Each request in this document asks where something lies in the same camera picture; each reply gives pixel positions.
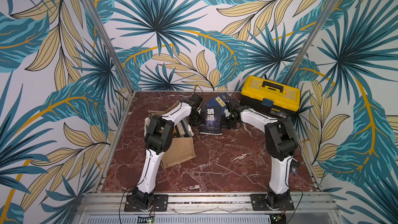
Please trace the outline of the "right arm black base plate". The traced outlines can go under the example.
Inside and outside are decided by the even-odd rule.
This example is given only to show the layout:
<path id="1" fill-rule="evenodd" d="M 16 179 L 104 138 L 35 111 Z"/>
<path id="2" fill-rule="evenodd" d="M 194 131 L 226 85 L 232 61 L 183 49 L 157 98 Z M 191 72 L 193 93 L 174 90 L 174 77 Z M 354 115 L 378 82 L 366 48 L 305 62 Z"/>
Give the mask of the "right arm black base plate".
<path id="1" fill-rule="evenodd" d="M 294 204 L 290 195 L 251 194 L 251 205 L 254 211 L 293 211 Z"/>

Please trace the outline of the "dark wolf title book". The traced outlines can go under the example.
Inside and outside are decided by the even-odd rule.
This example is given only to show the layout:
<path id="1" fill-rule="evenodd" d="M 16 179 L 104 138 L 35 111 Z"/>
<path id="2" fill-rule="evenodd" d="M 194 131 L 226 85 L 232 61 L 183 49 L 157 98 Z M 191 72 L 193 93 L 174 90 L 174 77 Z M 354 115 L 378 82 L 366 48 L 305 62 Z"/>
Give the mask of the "dark wolf title book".
<path id="1" fill-rule="evenodd" d="M 202 114 L 204 122 L 200 125 L 200 134 L 221 135 L 221 118 L 225 116 L 225 107 L 204 106 Z"/>

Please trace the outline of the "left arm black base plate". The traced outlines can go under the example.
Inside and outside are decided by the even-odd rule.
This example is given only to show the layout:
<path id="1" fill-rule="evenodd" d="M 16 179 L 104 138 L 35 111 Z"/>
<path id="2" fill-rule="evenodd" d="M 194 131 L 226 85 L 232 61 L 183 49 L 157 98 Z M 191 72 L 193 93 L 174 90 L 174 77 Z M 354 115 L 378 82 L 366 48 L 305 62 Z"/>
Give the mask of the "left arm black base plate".
<path id="1" fill-rule="evenodd" d="M 168 195 L 154 195 L 153 200 L 149 207 L 141 206 L 132 195 L 126 197 L 126 203 L 124 205 L 125 212 L 165 212 L 168 206 Z"/>

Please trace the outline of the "blue book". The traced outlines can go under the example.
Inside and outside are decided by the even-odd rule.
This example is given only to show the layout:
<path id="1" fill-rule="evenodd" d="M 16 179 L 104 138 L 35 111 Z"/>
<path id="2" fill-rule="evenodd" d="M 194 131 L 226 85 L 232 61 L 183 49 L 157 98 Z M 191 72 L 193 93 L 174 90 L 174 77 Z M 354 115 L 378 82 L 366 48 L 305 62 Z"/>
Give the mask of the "blue book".
<path id="1" fill-rule="evenodd" d="M 207 107 L 221 106 L 225 108 L 228 101 L 232 100 L 228 93 L 221 93 L 205 103 Z"/>

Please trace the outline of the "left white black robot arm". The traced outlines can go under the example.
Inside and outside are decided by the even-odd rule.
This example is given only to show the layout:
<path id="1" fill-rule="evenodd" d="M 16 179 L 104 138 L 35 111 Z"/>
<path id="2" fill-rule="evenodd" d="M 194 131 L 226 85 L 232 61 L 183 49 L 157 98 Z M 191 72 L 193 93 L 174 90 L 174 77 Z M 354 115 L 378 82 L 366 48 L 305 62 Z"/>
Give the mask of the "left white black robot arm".
<path id="1" fill-rule="evenodd" d="M 199 116 L 203 99 L 194 93 L 190 98 L 179 101 L 164 114 L 152 115 L 146 129 L 146 159 L 138 184 L 132 190 L 131 205 L 140 209 L 150 209 L 154 203 L 155 179 L 161 160 L 172 145 L 175 126 L 189 117 L 193 120 Z"/>

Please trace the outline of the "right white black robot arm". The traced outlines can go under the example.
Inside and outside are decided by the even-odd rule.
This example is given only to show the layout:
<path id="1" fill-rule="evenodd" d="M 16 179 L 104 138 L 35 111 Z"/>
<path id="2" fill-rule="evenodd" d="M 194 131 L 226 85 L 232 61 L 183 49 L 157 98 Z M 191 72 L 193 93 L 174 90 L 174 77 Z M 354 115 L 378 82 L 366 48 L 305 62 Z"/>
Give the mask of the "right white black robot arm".
<path id="1" fill-rule="evenodd" d="M 272 210 L 293 210 L 290 196 L 289 174 L 298 143 L 293 135 L 293 127 L 287 118 L 275 118 L 255 111 L 248 106 L 241 106 L 236 100 L 227 101 L 226 116 L 221 124 L 228 129 L 235 129 L 237 124 L 249 124 L 265 135 L 265 148 L 271 156 L 272 172 L 267 195 L 257 204 Z"/>

